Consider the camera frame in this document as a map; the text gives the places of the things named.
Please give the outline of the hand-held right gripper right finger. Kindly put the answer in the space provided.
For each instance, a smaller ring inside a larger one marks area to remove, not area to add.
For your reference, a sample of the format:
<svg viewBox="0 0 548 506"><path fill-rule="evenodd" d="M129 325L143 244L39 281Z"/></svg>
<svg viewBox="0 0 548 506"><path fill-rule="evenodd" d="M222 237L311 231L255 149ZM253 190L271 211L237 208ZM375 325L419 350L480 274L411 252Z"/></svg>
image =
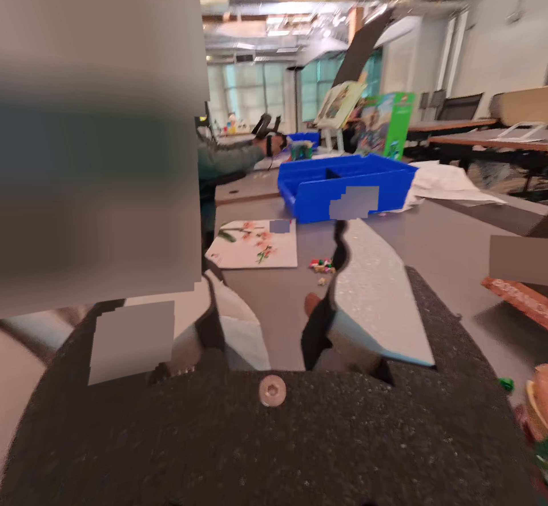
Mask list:
<svg viewBox="0 0 548 506"><path fill-rule="evenodd" d="M335 272L301 338L305 369L375 372L384 361L436 365L407 268L364 219L334 226Z"/></svg>

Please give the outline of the wood-edged office desk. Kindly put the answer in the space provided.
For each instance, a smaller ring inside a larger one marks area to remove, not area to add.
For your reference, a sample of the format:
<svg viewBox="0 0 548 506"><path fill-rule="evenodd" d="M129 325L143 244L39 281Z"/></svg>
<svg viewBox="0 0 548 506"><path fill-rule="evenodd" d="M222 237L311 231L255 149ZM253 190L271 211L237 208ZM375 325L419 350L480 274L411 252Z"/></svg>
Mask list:
<svg viewBox="0 0 548 506"><path fill-rule="evenodd" d="M429 137L441 134L451 134L451 132L467 132L478 128L489 128L498 123L498 119L421 121L409 126L408 137Z"/></svg>
<svg viewBox="0 0 548 506"><path fill-rule="evenodd" d="M432 136L428 147L440 160L466 164L508 163L535 173L547 169L547 129L485 129Z"/></svg>

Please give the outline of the grey desk with wooden edge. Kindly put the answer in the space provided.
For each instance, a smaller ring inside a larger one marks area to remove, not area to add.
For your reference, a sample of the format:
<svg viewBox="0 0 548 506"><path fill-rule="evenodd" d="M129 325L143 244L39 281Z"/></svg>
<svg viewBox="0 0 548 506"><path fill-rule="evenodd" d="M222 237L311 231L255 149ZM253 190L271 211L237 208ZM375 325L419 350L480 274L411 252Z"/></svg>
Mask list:
<svg viewBox="0 0 548 506"><path fill-rule="evenodd" d="M215 206L231 203L269 200L279 197L278 169L261 170L219 185L215 190Z"/></svg>

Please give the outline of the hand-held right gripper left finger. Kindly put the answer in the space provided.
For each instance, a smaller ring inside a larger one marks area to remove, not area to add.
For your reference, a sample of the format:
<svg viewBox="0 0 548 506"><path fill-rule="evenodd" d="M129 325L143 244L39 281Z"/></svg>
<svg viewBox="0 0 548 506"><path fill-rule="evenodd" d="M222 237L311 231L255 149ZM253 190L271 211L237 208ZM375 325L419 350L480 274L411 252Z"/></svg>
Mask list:
<svg viewBox="0 0 548 506"><path fill-rule="evenodd" d="M220 270L202 258L201 281L193 292L175 302L175 323L182 324L173 342L173 374L197 368L203 356L223 359L226 339L221 325L215 284L224 284Z"/></svg>

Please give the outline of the dark toy brick set box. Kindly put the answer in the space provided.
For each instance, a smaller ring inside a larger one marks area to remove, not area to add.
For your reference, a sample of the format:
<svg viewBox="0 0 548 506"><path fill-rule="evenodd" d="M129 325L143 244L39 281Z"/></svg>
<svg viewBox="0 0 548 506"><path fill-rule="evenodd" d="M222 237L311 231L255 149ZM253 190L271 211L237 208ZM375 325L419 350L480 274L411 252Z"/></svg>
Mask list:
<svg viewBox="0 0 548 506"><path fill-rule="evenodd" d="M485 277L481 285L547 330L547 286Z"/></svg>

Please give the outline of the orchid picture instruction booklet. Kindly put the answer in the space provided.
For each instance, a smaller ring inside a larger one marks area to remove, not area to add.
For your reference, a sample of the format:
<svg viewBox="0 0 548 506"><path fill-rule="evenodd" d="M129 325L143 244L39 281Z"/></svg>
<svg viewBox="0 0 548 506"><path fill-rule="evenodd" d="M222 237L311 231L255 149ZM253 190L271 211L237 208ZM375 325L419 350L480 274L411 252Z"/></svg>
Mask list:
<svg viewBox="0 0 548 506"><path fill-rule="evenodd" d="M297 221L228 222L220 227L205 257L222 270L296 268Z"/></svg>

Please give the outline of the tan cardboard box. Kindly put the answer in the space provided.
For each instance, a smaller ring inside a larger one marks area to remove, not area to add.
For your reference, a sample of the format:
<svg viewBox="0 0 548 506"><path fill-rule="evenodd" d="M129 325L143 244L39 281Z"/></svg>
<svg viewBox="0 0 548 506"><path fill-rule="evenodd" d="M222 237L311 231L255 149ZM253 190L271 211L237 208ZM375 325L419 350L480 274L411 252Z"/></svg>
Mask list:
<svg viewBox="0 0 548 506"><path fill-rule="evenodd" d="M547 125L547 86L496 94L488 111L491 119L508 128L532 122Z"/></svg>

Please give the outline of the white booklet stand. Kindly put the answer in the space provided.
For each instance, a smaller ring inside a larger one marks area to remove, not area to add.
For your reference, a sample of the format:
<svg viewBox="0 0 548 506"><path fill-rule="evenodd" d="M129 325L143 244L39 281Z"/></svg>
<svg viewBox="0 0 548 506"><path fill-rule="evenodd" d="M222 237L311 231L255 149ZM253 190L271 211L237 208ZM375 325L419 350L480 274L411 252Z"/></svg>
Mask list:
<svg viewBox="0 0 548 506"><path fill-rule="evenodd" d="M320 133L324 153L336 156L345 154L343 130L341 128L322 128Z"/></svg>

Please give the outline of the toy brick orchid pot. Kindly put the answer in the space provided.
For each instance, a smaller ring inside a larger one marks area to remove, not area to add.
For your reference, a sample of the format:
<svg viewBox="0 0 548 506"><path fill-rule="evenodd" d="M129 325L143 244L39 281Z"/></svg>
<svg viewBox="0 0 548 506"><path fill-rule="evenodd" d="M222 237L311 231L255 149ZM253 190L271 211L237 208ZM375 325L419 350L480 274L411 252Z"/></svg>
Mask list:
<svg viewBox="0 0 548 506"><path fill-rule="evenodd" d="M547 364L535 367L514 414L527 441L537 503L547 505Z"/></svg>

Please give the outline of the crumpled white paper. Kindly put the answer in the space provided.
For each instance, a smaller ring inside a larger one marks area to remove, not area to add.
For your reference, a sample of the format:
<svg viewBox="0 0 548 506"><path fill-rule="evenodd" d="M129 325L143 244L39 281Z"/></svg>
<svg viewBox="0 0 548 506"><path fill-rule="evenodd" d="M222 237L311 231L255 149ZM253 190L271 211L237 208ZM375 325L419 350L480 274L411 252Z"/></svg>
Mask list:
<svg viewBox="0 0 548 506"><path fill-rule="evenodd" d="M462 168L440 164L439 161L411 163L415 174L401 209L404 212L423 200L452 201L464 207L508 204L507 201L485 193L469 180Z"/></svg>

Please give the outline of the blue plastic bin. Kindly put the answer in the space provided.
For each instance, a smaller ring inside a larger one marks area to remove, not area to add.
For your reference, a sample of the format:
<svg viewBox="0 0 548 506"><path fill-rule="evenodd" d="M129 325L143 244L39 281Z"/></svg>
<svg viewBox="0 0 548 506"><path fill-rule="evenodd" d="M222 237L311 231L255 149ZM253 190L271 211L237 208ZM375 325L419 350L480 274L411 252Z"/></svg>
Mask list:
<svg viewBox="0 0 548 506"><path fill-rule="evenodd" d="M311 145L312 151L315 152L318 150L321 133L318 130L312 130L307 132L295 132L286 135L289 144L294 143L304 143L307 142Z"/></svg>
<svg viewBox="0 0 548 506"><path fill-rule="evenodd" d="M282 163L278 189L301 224L366 218L403 208L417 167L377 154Z"/></svg>

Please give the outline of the propped illustrated booklet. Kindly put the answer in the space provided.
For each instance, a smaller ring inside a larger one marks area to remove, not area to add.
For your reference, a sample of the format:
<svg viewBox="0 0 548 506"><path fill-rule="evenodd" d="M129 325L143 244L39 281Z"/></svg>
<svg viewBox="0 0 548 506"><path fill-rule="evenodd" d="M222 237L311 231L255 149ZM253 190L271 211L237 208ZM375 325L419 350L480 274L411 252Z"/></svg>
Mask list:
<svg viewBox="0 0 548 506"><path fill-rule="evenodd" d="M332 87L325 95L314 120L318 129L341 129L366 89L365 82L346 81Z"/></svg>

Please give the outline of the green toy set box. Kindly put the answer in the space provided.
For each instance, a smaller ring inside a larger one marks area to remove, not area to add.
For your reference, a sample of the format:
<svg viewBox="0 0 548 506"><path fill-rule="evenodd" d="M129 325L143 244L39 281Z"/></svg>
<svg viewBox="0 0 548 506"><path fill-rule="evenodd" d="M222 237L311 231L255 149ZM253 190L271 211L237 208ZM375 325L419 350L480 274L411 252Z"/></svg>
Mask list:
<svg viewBox="0 0 548 506"><path fill-rule="evenodd" d="M414 103L415 94L409 92L393 92L361 100L354 123L355 152L401 160Z"/></svg>

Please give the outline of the black mesh chair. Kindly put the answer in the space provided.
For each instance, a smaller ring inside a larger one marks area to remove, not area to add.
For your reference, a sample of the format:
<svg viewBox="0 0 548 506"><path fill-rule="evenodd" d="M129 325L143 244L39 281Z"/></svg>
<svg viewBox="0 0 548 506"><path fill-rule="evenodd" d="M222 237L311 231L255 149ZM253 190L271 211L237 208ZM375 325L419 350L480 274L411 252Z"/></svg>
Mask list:
<svg viewBox="0 0 548 506"><path fill-rule="evenodd" d="M436 113L437 121L473 120L484 93L447 98Z"/></svg>

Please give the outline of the black slanted panel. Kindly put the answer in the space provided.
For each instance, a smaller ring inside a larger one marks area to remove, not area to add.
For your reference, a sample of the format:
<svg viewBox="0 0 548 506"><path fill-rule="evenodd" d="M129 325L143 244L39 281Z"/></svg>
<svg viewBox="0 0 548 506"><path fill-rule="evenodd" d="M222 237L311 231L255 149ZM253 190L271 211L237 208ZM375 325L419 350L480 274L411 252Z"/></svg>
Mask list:
<svg viewBox="0 0 548 506"><path fill-rule="evenodd" d="M360 79L375 44L392 19L393 12L393 5L385 4L372 17L366 19L362 28L354 35L346 51L344 60L333 80L332 87L348 81L357 82Z"/></svg>

